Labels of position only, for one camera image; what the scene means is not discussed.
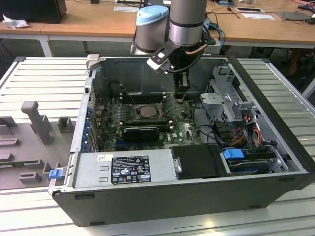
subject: power supply label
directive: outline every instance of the power supply label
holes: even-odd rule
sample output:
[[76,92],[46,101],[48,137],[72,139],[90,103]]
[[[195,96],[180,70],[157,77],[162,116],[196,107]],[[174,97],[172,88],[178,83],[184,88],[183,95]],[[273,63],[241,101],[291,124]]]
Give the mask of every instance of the power supply label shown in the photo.
[[112,158],[112,184],[151,182],[148,156]]

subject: desktop computer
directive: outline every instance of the desktop computer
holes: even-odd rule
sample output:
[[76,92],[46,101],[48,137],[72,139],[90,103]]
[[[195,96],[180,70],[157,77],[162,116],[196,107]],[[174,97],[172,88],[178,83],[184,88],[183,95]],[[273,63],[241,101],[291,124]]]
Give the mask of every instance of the desktop computer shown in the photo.
[[58,24],[67,11],[64,1],[2,0],[0,1],[0,9],[2,14],[14,20]]

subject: paper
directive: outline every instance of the paper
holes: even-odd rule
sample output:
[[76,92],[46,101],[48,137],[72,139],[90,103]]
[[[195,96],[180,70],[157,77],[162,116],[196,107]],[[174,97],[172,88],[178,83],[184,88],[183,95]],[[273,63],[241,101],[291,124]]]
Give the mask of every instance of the paper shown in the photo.
[[114,11],[128,11],[128,12],[138,12],[138,7],[132,7],[132,6],[115,6]]
[[3,15],[2,23],[4,23],[7,27],[12,28],[14,30],[16,28],[23,28],[23,27],[30,26],[25,20],[13,20],[6,17],[5,15]]
[[242,13],[245,18],[249,19],[263,19],[263,20],[275,20],[271,15],[264,15],[264,14],[250,14],[250,13]]

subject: blue latch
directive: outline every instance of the blue latch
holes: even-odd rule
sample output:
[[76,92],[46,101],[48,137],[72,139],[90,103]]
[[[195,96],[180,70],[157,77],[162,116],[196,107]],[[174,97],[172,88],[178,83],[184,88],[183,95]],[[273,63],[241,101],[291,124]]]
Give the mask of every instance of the blue latch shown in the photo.
[[227,149],[223,152],[226,159],[238,159],[244,158],[244,154],[241,149]]
[[62,170],[51,170],[49,172],[49,179],[59,179],[59,178],[63,178],[62,177],[63,171]]

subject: metal bracket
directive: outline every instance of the metal bracket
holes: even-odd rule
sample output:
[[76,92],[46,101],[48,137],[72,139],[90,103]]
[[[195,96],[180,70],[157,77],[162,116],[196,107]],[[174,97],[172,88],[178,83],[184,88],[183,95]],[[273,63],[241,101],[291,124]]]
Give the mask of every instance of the metal bracket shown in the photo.
[[95,68],[99,67],[100,62],[99,54],[90,54],[87,57],[86,66],[87,70],[94,70]]

